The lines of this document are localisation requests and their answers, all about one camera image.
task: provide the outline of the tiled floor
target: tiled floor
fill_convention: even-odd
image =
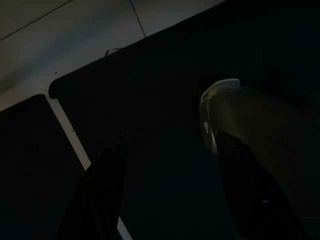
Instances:
[[[102,58],[107,50],[131,45],[223,1],[2,2],[0,111],[45,93],[53,80]]]

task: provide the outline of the black mat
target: black mat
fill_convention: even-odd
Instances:
[[[295,76],[290,94],[296,101],[302,101],[312,89],[320,86],[319,9],[313,1],[229,0],[51,84],[50,96],[61,103],[91,161],[115,133],[130,132],[132,148],[126,186],[131,187],[125,189],[123,206],[127,208],[127,226],[134,239],[154,238],[150,236],[152,233],[159,239],[171,236],[178,239],[175,223],[186,221],[189,223],[184,231],[182,225],[177,228],[183,232],[181,239],[213,236],[216,228],[205,235],[202,234],[205,227],[199,223],[217,226],[220,216],[212,218],[214,207],[206,202],[201,207],[207,206],[207,212],[199,208],[202,214],[192,212],[186,216],[184,213],[201,205],[200,199],[182,197],[186,192],[174,196],[171,193],[177,183],[174,176],[190,177],[190,168],[196,160],[206,166],[205,169],[217,166],[207,162],[203,156],[205,149],[186,147],[188,156],[185,156],[183,147],[176,142],[176,148],[181,151],[178,158],[172,157],[177,153],[170,153],[170,141],[159,142],[157,150],[150,147],[150,141],[157,138],[159,131],[170,129],[176,141],[184,136],[188,139],[186,146],[190,147],[190,142],[197,145],[199,119],[193,92],[194,82],[198,80],[213,83],[236,77],[243,86],[274,94],[273,86],[279,89],[288,86],[277,82],[281,79],[277,76],[290,73]],[[167,133],[163,138],[171,137]],[[165,154],[160,154],[162,149],[166,150],[167,159]],[[220,198],[223,193],[209,190],[213,189],[212,183],[203,178],[207,176],[203,171],[194,173],[198,177],[191,178],[193,184],[205,184],[207,188],[203,188],[199,196],[202,198],[207,193],[211,204],[219,206],[221,201],[215,197]],[[173,181],[172,188],[166,189],[164,186],[170,186],[170,181]],[[191,183],[186,180],[185,184],[187,188]],[[153,188],[163,191],[163,195],[154,198],[158,192]],[[190,195],[196,196],[192,189]],[[172,216],[175,221],[168,221]]]
[[[0,112],[0,238],[52,239],[84,173],[44,95]]]

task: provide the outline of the white floor tile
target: white floor tile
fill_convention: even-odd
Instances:
[[[0,39],[68,0],[0,0]]]
[[[225,0],[132,0],[146,36],[171,27]]]
[[[48,89],[53,80],[102,58],[108,49],[143,37],[128,0],[74,0],[0,41],[0,96],[30,83],[23,96],[31,97],[38,83]]]

